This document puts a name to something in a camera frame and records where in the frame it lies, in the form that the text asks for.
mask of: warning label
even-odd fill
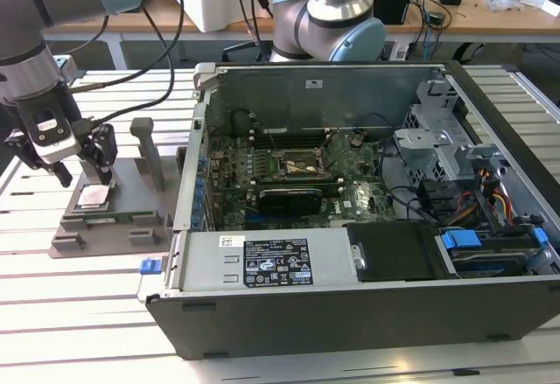
[[[245,241],[243,282],[248,288],[313,285],[306,239]]]

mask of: white table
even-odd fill
[[[473,70],[500,69],[480,66]],[[123,74],[91,72],[84,81],[114,79]],[[500,85],[504,76],[495,72]],[[165,71],[152,71],[135,82],[76,98],[84,115],[99,117],[162,94],[167,78]],[[526,93],[521,90],[508,94],[514,98]],[[160,152],[174,155],[176,145],[188,140],[195,103],[192,95],[192,72],[179,71],[173,97],[158,108],[142,112],[156,121],[154,140]],[[519,102],[500,103],[504,109],[507,104],[515,107]],[[538,105],[529,100],[526,104]],[[138,155],[137,140],[128,133],[134,116],[125,115],[114,123],[120,157]],[[75,160],[69,161],[68,167],[75,177],[81,172]],[[70,191],[45,173],[13,162],[0,178],[0,193],[2,382],[560,381],[560,318],[515,342],[183,361],[174,355],[172,345],[137,300],[137,268],[145,255],[52,260],[46,251]],[[160,279],[146,276],[140,294],[154,292]],[[481,375],[453,377],[452,370],[457,368],[475,369]]]

